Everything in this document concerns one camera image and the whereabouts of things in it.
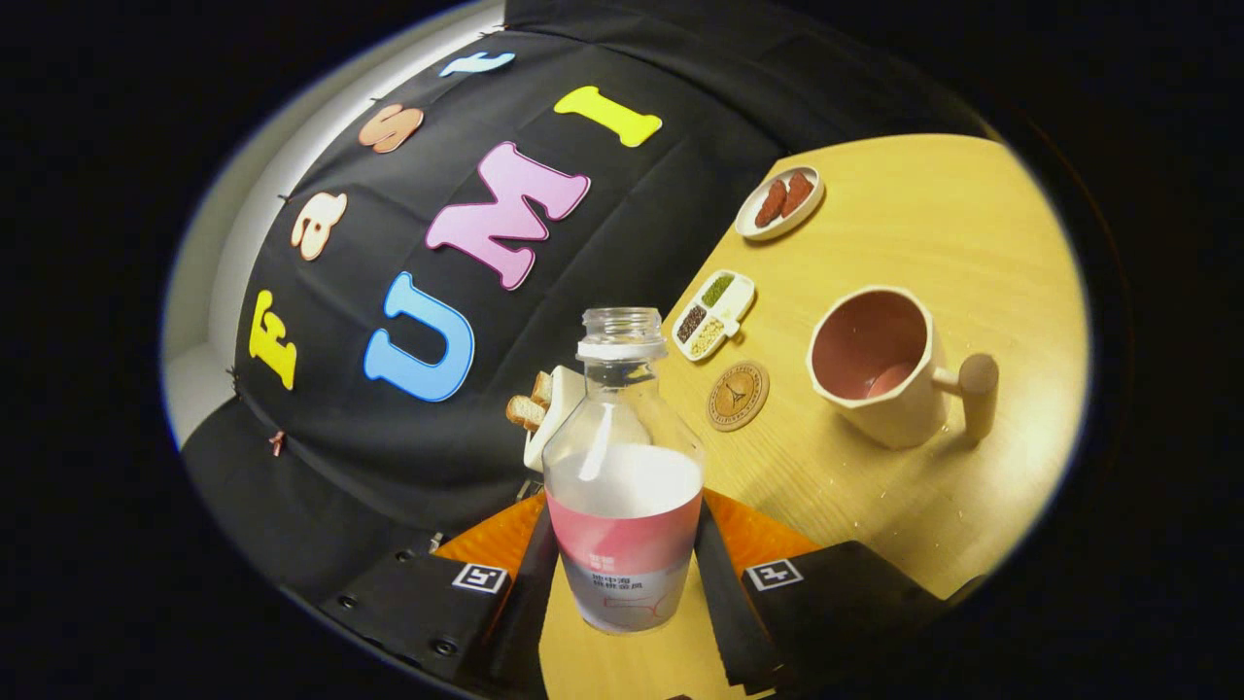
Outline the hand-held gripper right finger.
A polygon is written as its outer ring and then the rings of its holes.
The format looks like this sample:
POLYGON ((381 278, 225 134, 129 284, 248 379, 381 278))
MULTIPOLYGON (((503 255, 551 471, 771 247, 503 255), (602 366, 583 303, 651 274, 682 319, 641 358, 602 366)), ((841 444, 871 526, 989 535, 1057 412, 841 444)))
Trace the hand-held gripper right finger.
POLYGON ((843 681, 950 606, 858 541, 814 543, 712 489, 695 555, 726 681, 749 693, 843 681))

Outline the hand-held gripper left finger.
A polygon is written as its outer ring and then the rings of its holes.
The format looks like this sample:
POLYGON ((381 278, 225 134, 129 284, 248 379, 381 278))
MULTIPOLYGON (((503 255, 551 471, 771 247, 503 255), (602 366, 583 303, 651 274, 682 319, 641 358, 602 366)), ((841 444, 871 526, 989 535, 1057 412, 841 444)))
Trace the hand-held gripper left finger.
POLYGON ((545 699, 540 638, 557 545, 545 495, 437 550, 396 550, 317 609, 337 629, 465 698, 545 699))

